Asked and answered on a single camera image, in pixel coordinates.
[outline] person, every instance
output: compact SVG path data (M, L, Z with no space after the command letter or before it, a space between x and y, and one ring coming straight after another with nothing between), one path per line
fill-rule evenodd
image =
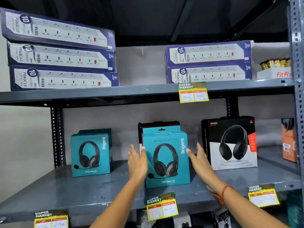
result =
M197 143L197 155L192 153L190 149L187 149L187 154L198 176L214 192L222 195L222 191L227 184L216 176L201 145ZM93 222L90 228L123 228L125 226L135 196L142 187L142 183L148 172L145 147L142 147L141 156L139 157L134 146L131 145L128 166L129 181L116 196L115 200ZM222 199L225 207L243 228L288 227L251 203L232 187L226 188Z

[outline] headband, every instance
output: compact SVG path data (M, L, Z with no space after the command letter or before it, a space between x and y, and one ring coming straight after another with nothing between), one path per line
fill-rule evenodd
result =
M154 151L154 155L153 155L153 161L154 163L158 162L158 152L159 150L163 147L163 146L166 146L169 148L169 150L171 151L172 155L173 155L173 162L174 162L174 165L173 165L173 172L177 171L178 169L178 155L177 155L177 152L176 150L174 149L174 147L168 143L163 143L163 144L160 144L158 145L156 148L155 148L155 151Z
M226 129L226 131L223 133L223 136L221 138L221 143L225 143L225 139L226 139L226 137L228 135L228 131L236 129L236 128L241 128L243 130L243 134L244 134L243 140L245 140L246 142L248 142L246 130L242 126L240 126L240 125L233 125L233 126L230 126L228 129Z
M95 142L92 142L92 141L85 141L81 144L81 146L79 147L79 157L82 156L82 153L83 153L83 147L86 145L86 144L91 144L93 147L94 147L94 150L96 152L96 161L97 163L99 163L99 159L100 159L100 151L99 151L99 148L98 146L96 145Z

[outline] microphone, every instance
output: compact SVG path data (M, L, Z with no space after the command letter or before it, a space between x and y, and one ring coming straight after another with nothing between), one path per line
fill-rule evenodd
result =
M154 177L153 174L148 173L148 178L163 179L163 178L167 178L167 177L158 178L158 177Z
M88 169L92 169L92 167L82 169L82 168L79 168L79 166L78 166L78 165L74 165L74 168L75 168L75 169L80 169L80 170L88 170Z

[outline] teal headset box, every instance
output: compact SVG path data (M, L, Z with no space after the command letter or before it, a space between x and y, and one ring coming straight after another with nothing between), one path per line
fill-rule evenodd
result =
M71 136L73 177L108 174L112 169L111 132L82 130Z
M180 126L143 128L148 158L146 188L190 183L187 134Z

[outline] headset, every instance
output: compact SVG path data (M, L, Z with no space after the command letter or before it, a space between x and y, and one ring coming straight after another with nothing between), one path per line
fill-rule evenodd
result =
M286 131L292 130L294 125L294 118L282 118L281 123L283 124Z
M171 151L172 155L173 155L173 162L170 162L167 166L165 166L165 164L163 164L161 161L158 160L158 152L163 146L168 147L169 150ZM177 175L178 155L177 155L177 152L172 145L167 144L167 143L163 143L163 144L158 145L156 147L156 149L154 150L153 162L154 162L155 172L159 176L161 176L162 178L154 177L154 175L152 173L148 174L149 178L163 179L163 178L166 178L166 177L174 177L174 176Z
M241 141L239 141L235 144L233 152L231 152L231 149L225 143L225 139L228 136L230 131L235 130L237 128L241 128L243 130L244 136L243 136L243 139ZM219 145L219 152L221 153L222 157L227 161L230 158L232 158L232 154L235 157L235 159L240 160L245 156L245 154L247 152L247 148L248 148L248 137L247 137L246 130L240 125L233 125L233 126L230 126L224 132L224 134L221 138L221 144Z
M91 157L90 159L83 155L83 148L86 144L91 144L94 149L95 149L95 152L96 152L96 155L94 155L93 157ZM81 146L79 147L79 152L78 152L78 155L79 155L79 163L85 167L85 169L82 169L82 168L79 168L78 165L74 165L74 168L75 169L81 169L81 170L87 170L87 169L91 169L91 168L96 168L99 166L99 160L100 160L100 151L99 151L99 148L98 146L96 145L95 142L92 142L92 141L85 141L81 144Z

